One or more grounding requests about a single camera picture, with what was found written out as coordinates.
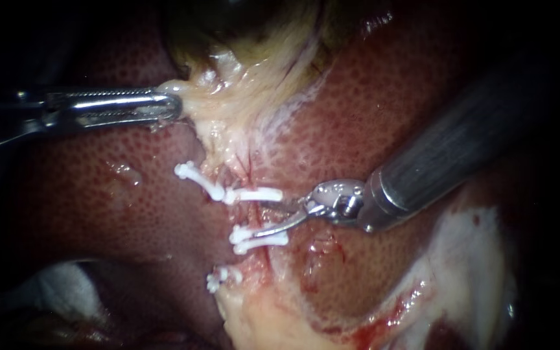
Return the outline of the left arm instrument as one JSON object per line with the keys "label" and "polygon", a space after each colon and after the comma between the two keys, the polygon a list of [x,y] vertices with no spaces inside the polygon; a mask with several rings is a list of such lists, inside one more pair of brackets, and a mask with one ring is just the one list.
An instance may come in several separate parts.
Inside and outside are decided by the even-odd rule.
{"label": "left arm instrument", "polygon": [[68,108],[69,98],[62,92],[4,92],[0,95],[0,146],[52,133]]}

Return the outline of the right arm instrument jaw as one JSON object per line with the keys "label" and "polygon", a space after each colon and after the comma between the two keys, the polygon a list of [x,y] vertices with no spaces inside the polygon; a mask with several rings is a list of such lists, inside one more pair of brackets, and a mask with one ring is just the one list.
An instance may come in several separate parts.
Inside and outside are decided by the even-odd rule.
{"label": "right arm instrument jaw", "polygon": [[262,207],[286,213],[296,213],[298,211],[306,213],[308,211],[306,198],[293,198],[280,202],[262,201]]}
{"label": "right arm instrument jaw", "polygon": [[260,230],[256,231],[255,233],[252,234],[252,237],[253,238],[261,238],[261,237],[274,235],[274,234],[280,233],[282,231],[287,231],[289,229],[292,229],[292,228],[300,225],[301,223],[306,221],[306,219],[308,219],[308,218],[309,218],[309,214],[304,210],[300,210],[300,211],[294,213],[292,216],[288,217],[286,220],[284,220],[280,223],[273,224],[268,228],[263,228],[263,229],[260,229]]}

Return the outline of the right arm instrument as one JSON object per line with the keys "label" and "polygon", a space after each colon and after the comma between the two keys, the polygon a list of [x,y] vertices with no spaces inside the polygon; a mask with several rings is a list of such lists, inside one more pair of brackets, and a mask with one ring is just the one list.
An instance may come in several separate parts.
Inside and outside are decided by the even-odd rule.
{"label": "right arm instrument", "polygon": [[355,225],[364,206],[364,190],[365,183],[360,180],[325,181],[305,197],[303,207],[311,217],[323,218],[332,224]]}

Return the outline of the left arm instrument jaw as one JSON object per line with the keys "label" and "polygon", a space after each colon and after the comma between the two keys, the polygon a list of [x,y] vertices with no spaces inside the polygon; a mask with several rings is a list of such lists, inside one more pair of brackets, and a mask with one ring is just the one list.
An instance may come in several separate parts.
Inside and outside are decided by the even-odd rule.
{"label": "left arm instrument jaw", "polygon": [[178,120],[181,113],[163,111],[158,113],[141,112],[102,112],[85,113],[73,117],[65,123],[65,131],[88,131],[115,126],[165,124]]}
{"label": "left arm instrument jaw", "polygon": [[179,97],[154,87],[59,87],[45,92],[45,112],[55,115],[134,111],[179,116],[182,109]]}

